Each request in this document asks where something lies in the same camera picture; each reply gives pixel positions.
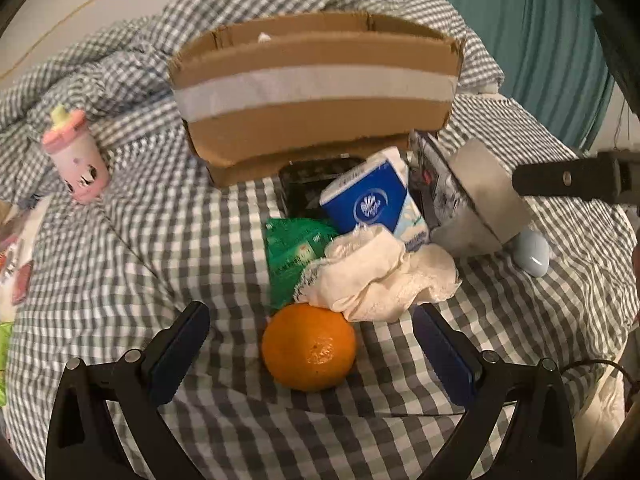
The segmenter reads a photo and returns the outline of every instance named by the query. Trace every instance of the black cable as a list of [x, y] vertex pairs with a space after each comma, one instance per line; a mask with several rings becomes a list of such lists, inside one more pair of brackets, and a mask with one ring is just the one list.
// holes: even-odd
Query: black cable
[[618, 136], [620, 134], [620, 126], [622, 126], [622, 114], [625, 111], [626, 99], [622, 99], [622, 108], [620, 108], [620, 114], [618, 115], [618, 124], [616, 125], [616, 133], [613, 135], [613, 147], [618, 148]]
[[631, 120], [631, 107], [626, 107], [626, 143], [631, 149], [631, 132], [629, 129], [629, 121]]
[[631, 385], [631, 389], [629, 390], [628, 395], [625, 399], [625, 411], [628, 412], [631, 409], [631, 404], [633, 397], [640, 392], [640, 381], [636, 381], [629, 372], [625, 370], [623, 366], [618, 364], [615, 361], [610, 361], [608, 359], [582, 359], [581, 361], [576, 361], [575, 363], [568, 364], [560, 368], [560, 373], [564, 374], [567, 370], [571, 368], [577, 368], [580, 366], [590, 366], [590, 365], [609, 365], [614, 367], [617, 371], [619, 371], [622, 376], [629, 382]]

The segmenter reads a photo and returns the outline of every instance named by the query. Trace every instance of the orange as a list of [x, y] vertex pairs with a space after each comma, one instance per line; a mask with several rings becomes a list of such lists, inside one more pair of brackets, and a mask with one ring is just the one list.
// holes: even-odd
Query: orange
[[267, 370], [293, 390], [317, 392], [341, 383], [355, 357], [355, 332], [344, 316], [308, 303], [281, 309], [262, 336]]

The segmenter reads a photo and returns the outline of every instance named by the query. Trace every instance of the green package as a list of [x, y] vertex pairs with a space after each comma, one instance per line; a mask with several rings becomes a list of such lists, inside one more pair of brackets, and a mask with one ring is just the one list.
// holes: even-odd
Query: green package
[[338, 233], [328, 222], [309, 218], [271, 218], [265, 225], [271, 309], [291, 303], [306, 264], [324, 256]]
[[4, 370], [6, 369], [6, 359], [9, 354], [9, 339], [13, 323], [0, 323], [0, 407], [6, 404], [6, 393], [4, 384]]

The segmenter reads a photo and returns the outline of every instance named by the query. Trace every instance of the screw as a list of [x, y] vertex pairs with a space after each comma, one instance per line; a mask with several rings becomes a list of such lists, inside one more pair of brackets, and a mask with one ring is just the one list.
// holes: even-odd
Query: screw
[[80, 359], [78, 359], [77, 357], [72, 357], [71, 359], [69, 359], [69, 361], [66, 362], [67, 370], [75, 370], [79, 366], [80, 366]]
[[485, 350], [482, 352], [482, 359], [493, 365], [500, 360], [500, 356], [493, 350]]
[[142, 352], [140, 350], [129, 350], [126, 354], [124, 354], [124, 360], [127, 363], [135, 363], [142, 357]]
[[553, 372], [556, 369], [556, 363], [553, 359], [545, 357], [542, 359], [542, 367], [549, 372]]

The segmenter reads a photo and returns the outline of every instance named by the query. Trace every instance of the blanket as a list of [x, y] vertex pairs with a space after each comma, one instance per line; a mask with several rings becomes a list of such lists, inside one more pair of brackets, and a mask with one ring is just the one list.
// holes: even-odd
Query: blanket
[[[180, 46], [223, 23], [323, 9], [386, 12], [465, 38], [460, 91], [503, 78], [445, 0], [178, 0], [98, 31], [0, 94], [0, 200], [51, 196], [15, 319], [4, 410], [14, 449], [37, 475], [66, 361], [95, 364], [144, 348], [191, 300], [209, 306], [210, 335], [161, 413], [206, 478], [416, 478], [460, 419], [408, 313], [355, 326], [356, 364], [337, 388], [304, 394], [274, 383], [258, 344], [269, 310], [262, 226], [281, 215], [279, 183], [218, 189], [190, 155], [168, 81]], [[89, 205], [72, 201], [40, 147], [58, 103], [86, 111], [112, 175]], [[440, 138], [455, 149], [472, 137], [508, 170], [571, 157], [516, 102], [460, 94]], [[551, 246], [548, 274], [528, 276], [505, 251], [463, 259], [460, 290], [438, 308], [478, 348], [513, 362], [614, 357], [638, 312], [626, 219], [599, 202], [529, 204]], [[574, 411], [601, 374], [566, 375]], [[117, 406], [112, 412], [132, 466], [149, 476]], [[491, 463], [512, 412], [504, 409], [476, 474]]]

